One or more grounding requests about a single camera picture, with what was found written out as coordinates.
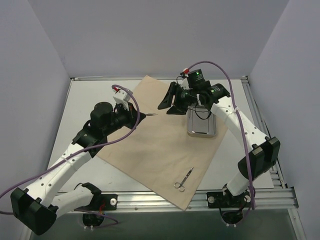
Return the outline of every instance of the gray wall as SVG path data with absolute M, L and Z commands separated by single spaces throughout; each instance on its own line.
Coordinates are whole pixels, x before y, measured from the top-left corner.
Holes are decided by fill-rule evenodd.
M 319 0 L 290 0 L 250 75 L 310 240 L 320 238 L 319 10 Z
M 49 161 L 70 83 L 27 0 L 0 2 L 0 192 Z M 11 210 L 9 195 L 0 209 Z M 0 215 L 0 239 L 16 240 L 22 224 Z
M 172 77 L 200 60 L 240 77 L 252 71 L 288 0 L 29 2 L 71 77 Z

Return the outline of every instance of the bolt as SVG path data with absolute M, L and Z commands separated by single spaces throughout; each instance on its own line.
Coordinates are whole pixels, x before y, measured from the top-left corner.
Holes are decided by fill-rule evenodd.
M 213 196 L 208 197 L 208 202 L 213 204 L 215 202 L 215 198 Z
M 115 198 L 111 198 L 110 205 L 115 206 L 117 204 L 117 200 Z

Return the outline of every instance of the purple cable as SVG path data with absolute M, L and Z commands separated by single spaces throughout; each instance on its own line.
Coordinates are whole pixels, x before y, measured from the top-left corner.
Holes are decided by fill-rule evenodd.
M 57 167 L 59 167 L 60 165 L 62 165 L 63 163 L 65 163 L 67 160 L 73 158 L 74 156 L 76 156 L 76 155 L 78 155 L 78 154 L 80 154 L 80 153 L 82 153 L 82 152 L 86 152 L 86 151 L 88 151 L 88 150 L 91 150 L 91 149 L 96 149 L 96 148 L 101 148 L 101 147 L 108 146 L 108 145 L 111 145 L 111 144 L 116 144 L 116 143 L 122 141 L 123 139 L 127 138 L 129 135 L 131 135 L 131 134 L 133 133 L 134 130 L 136 130 L 136 128 L 137 128 L 137 126 L 138 126 L 138 124 L 139 124 L 139 121 L 140 121 L 140 108 L 139 108 L 139 106 L 138 106 L 137 100 L 135 99 L 135 97 L 133 96 L 133 94 L 132 94 L 129 90 L 127 90 L 126 88 L 124 88 L 123 86 L 119 86 L 119 85 L 114 84 L 114 85 L 112 85 L 111 87 L 112 87 L 112 88 L 122 89 L 123 91 L 125 91 L 125 92 L 132 98 L 132 100 L 133 100 L 133 102 L 134 102 L 134 105 L 135 105 L 135 107 L 136 107 L 136 111 L 137 111 L 137 118 L 136 118 L 136 122 L 135 122 L 133 128 L 132 128 L 126 135 L 124 135 L 123 137 L 120 137 L 120 138 L 117 139 L 117 140 L 110 141 L 110 142 L 103 143 L 103 144 L 99 144 L 99 145 L 95 145 L 95 146 L 89 146 L 89 147 L 86 147 L 86 148 L 81 149 L 81 150 L 79 150 L 79 151 L 76 151 L 75 153 L 71 154 L 70 156 L 67 156 L 64 160 L 58 162 L 56 165 L 50 167 L 48 170 L 46 170 L 46 171 L 44 171 L 44 172 L 42 172 L 42 173 L 40 173 L 40 174 L 38 174 L 38 175 L 36 175 L 36 176 L 32 176 L 32 177 L 30 177 L 30 178 L 28 178 L 28 179 L 26 179 L 26 180 L 23 180 L 23 181 L 15 184 L 15 185 L 9 187 L 7 190 L 5 190 L 3 193 L 0 194 L 0 199 L 1 199 L 4 195 L 6 195 L 8 192 L 10 192 L 11 190 L 17 188 L 18 186 L 20 186 L 20 185 L 22 185 L 22 184 L 25 184 L 25 183 L 27 183 L 27 182 L 30 182 L 31 180 L 40 178 L 42 175 L 49 173 L 49 172 L 52 171 L 53 169 L 56 169 Z M 7 212 L 7 211 L 1 211 L 1 210 L 0 210 L 0 214 L 3 214 L 3 215 L 13 215 L 14 213 L 13 213 L 13 212 Z
M 83 212 L 83 213 L 87 213 L 87 214 L 94 214 L 94 215 L 97 215 L 97 216 L 100 216 L 100 217 L 104 217 L 106 219 L 110 219 L 110 220 L 114 221 L 113 223 L 108 223 L 108 224 L 105 224 L 105 225 L 102 225 L 102 226 L 94 226 L 93 227 L 94 229 L 102 229 L 102 228 L 105 228 L 105 227 L 110 227 L 110 226 L 113 226 L 113 225 L 117 225 L 119 223 L 119 221 L 117 219 L 115 219 L 115 218 L 113 218 L 111 216 L 107 216 L 107 215 L 95 212 L 95 211 L 82 210 L 81 208 L 77 208 L 74 211 L 75 212 Z
M 229 83 L 232 106 L 233 106 L 234 109 L 236 109 L 237 105 L 236 105 L 236 100 L 235 100 L 235 95 L 234 95 L 234 90 L 232 88 L 231 80 L 230 80 L 230 77 L 228 76 L 228 74 L 226 73 L 226 71 L 223 70 L 222 67 L 220 67 L 218 64 L 216 64 L 216 63 L 214 63 L 212 61 L 198 61 L 195 64 L 191 65 L 188 68 L 188 70 L 190 70 L 191 68 L 193 68 L 194 66 L 196 66 L 198 64 L 203 64 L 203 63 L 212 64 L 212 65 L 216 66 L 218 69 L 220 69 L 223 72 L 223 74 L 225 75 L 225 77 L 226 77 L 226 79 L 228 80 L 228 83 Z M 238 110 L 235 110 L 235 113 L 236 113 L 236 115 L 238 117 L 239 124 L 240 124 L 240 129 L 241 129 L 241 135 L 242 135 L 242 140 L 243 140 L 243 145 L 244 145 L 246 168 L 247 168 L 248 177 L 249 177 L 249 190 L 250 190 L 250 196 L 251 196 L 251 208 L 252 208 L 252 210 L 254 210 L 256 208 L 256 202 L 255 202 L 254 185 L 253 185 L 252 172 L 251 172 L 251 166 L 250 166 L 250 158 L 249 158 L 249 150 L 248 150 L 248 145 L 247 145 L 247 139 L 246 139 L 246 135 L 245 135 L 244 124 L 242 122 L 240 113 L 239 113 Z

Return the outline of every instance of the purple wire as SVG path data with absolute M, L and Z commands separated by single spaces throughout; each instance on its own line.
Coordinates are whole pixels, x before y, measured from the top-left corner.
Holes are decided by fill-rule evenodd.
M 107 216 L 107 215 L 95 212 L 95 211 L 83 210 L 81 208 L 77 208 L 74 211 L 75 212 L 83 212 L 83 213 L 87 213 L 87 214 L 94 214 L 94 215 L 97 215 L 97 216 L 100 216 L 100 217 L 104 217 L 106 219 L 110 219 L 110 220 L 114 221 L 113 223 L 108 223 L 108 224 L 105 224 L 105 225 L 102 225 L 102 226 L 94 226 L 93 227 L 94 229 L 102 229 L 102 228 L 105 228 L 105 227 L 110 227 L 110 226 L 117 225 L 119 223 L 119 221 L 117 219 L 115 219 L 115 218 L 113 218 L 111 216 Z
M 2 193 L 0 194 L 0 199 L 1 199 L 4 195 L 6 195 L 8 192 L 10 192 L 11 190 L 17 188 L 18 186 L 20 186 L 20 185 L 22 185 L 22 184 L 25 184 L 25 183 L 27 183 L 27 182 L 30 182 L 31 180 L 40 178 L 42 175 L 47 174 L 47 173 L 49 173 L 50 171 L 56 169 L 57 167 L 59 167 L 60 165 L 62 165 L 63 163 L 65 163 L 67 160 L 73 158 L 74 156 L 76 156 L 76 155 L 78 155 L 78 154 L 80 154 L 80 153 L 82 153 L 82 152 L 87 152 L 87 151 L 89 151 L 89 150 L 91 150 L 91 149 L 96 149 L 96 148 L 101 148 L 101 147 L 108 146 L 108 145 L 111 145 L 111 144 L 116 144 L 116 143 L 122 141 L 123 139 L 127 138 L 129 135 L 131 135 L 131 134 L 133 133 L 134 130 L 136 130 L 136 128 L 137 128 L 137 126 L 138 126 L 138 124 L 139 124 L 139 121 L 140 121 L 140 108 L 139 108 L 139 106 L 138 106 L 137 100 L 135 99 L 135 97 L 133 96 L 133 94 L 132 94 L 129 90 L 127 90 L 125 87 L 120 86 L 120 85 L 117 85 L 117 84 L 114 84 L 114 85 L 112 85 L 111 87 L 112 87 L 112 88 L 122 89 L 123 91 L 125 91 L 125 92 L 132 98 L 132 100 L 133 100 L 133 102 L 134 102 L 134 105 L 135 105 L 135 107 L 136 107 L 136 111 L 137 111 L 137 118 L 136 118 L 136 122 L 135 122 L 133 128 L 132 128 L 126 135 L 124 135 L 123 137 L 120 137 L 120 138 L 117 139 L 117 140 L 110 141 L 110 142 L 103 143 L 103 144 L 99 144 L 99 145 L 95 145 L 95 146 L 89 146 L 89 147 L 86 147 L 86 148 L 81 149 L 81 150 L 79 150 L 79 151 L 76 151 L 75 153 L 71 154 L 70 156 L 67 156 L 64 160 L 62 160 L 62 161 L 58 162 L 57 164 L 55 164 L 54 166 L 50 167 L 48 170 L 46 170 L 46 171 L 44 171 L 44 172 L 42 172 L 42 173 L 40 173 L 40 174 L 38 174 L 38 175 L 36 175 L 36 176 L 29 177 L 28 179 L 23 180 L 23 181 L 15 184 L 15 185 L 9 187 L 7 190 L 5 190 L 4 192 L 2 192 Z M 13 213 L 13 212 L 1 211 L 1 210 L 0 210 L 0 214 L 3 214 L 3 215 L 13 215 L 14 213 Z
M 233 108 L 236 109 L 237 105 L 236 105 L 235 94 L 234 94 L 234 90 L 232 88 L 231 80 L 230 80 L 230 77 L 228 76 L 228 74 L 226 73 L 226 71 L 222 67 L 220 67 L 218 64 L 216 64 L 216 63 L 214 63 L 212 61 L 198 61 L 195 64 L 191 65 L 188 68 L 188 70 L 190 70 L 191 68 L 193 68 L 194 66 L 196 66 L 198 64 L 203 64 L 203 63 L 212 64 L 212 65 L 216 66 L 218 69 L 220 69 L 223 72 L 223 74 L 225 75 L 225 77 L 226 77 L 226 79 L 228 80 L 228 83 L 229 83 L 231 101 L 232 101 Z M 248 150 L 248 145 L 247 145 L 247 139 L 246 139 L 246 135 L 245 135 L 244 124 L 242 122 L 240 113 L 239 113 L 238 110 L 235 110 L 235 113 L 236 113 L 236 115 L 238 117 L 239 124 L 240 124 L 240 129 L 241 129 L 241 135 L 242 135 L 242 140 L 243 140 L 243 145 L 244 145 L 246 168 L 247 168 L 248 178 L 249 178 L 249 190 L 250 190 L 250 196 L 251 196 L 251 207 L 252 207 L 252 210 L 254 210 L 256 208 L 256 202 L 255 202 L 254 185 L 253 185 L 252 172 L 251 172 L 251 166 L 250 166 L 250 158 L 249 158 L 249 150 Z

